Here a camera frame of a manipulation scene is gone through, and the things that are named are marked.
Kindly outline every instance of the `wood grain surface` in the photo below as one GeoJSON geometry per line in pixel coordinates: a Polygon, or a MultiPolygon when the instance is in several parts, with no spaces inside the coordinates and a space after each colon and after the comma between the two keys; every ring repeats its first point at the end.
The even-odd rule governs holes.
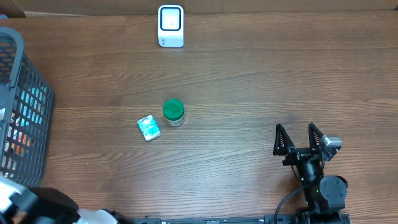
{"type": "MultiPolygon", "coordinates": [[[[156,16],[1,20],[56,96],[43,185],[81,208],[139,218],[273,213],[299,186],[272,156],[275,125],[297,147],[308,123],[338,134],[326,175],[347,179],[352,223],[398,219],[398,13],[195,15],[163,49],[156,16]],[[186,121],[162,119],[181,99],[186,121]],[[162,136],[136,121],[153,114],[162,136]]],[[[281,213],[304,206],[289,200],[281,213]]]]}

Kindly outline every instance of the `jar with green lid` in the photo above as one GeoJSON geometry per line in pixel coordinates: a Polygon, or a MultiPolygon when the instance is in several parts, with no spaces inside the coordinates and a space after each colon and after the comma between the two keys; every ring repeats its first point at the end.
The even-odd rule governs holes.
{"type": "Polygon", "coordinates": [[[178,99],[169,99],[163,105],[163,115],[167,124],[180,126],[185,121],[184,105],[178,99]]]}

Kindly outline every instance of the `gray plastic basket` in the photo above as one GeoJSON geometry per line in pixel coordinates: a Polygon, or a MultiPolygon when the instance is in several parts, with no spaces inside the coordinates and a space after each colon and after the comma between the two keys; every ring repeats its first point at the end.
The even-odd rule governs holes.
{"type": "Polygon", "coordinates": [[[54,96],[24,54],[24,40],[0,27],[0,175],[38,186],[44,175],[54,96]]]}

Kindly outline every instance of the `small blue packet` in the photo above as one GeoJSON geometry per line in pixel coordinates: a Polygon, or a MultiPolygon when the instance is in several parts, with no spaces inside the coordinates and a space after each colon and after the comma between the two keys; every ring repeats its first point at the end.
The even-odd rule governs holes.
{"type": "Polygon", "coordinates": [[[153,140],[160,136],[160,129],[152,115],[139,119],[137,124],[146,141],[153,140]]]}

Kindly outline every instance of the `green lid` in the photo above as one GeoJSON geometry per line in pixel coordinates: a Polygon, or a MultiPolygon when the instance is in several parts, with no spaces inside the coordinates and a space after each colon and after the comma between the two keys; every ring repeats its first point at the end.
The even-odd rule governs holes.
{"type": "Polygon", "coordinates": [[[163,105],[163,115],[166,119],[176,121],[184,115],[184,105],[178,99],[169,99],[163,105]]]}

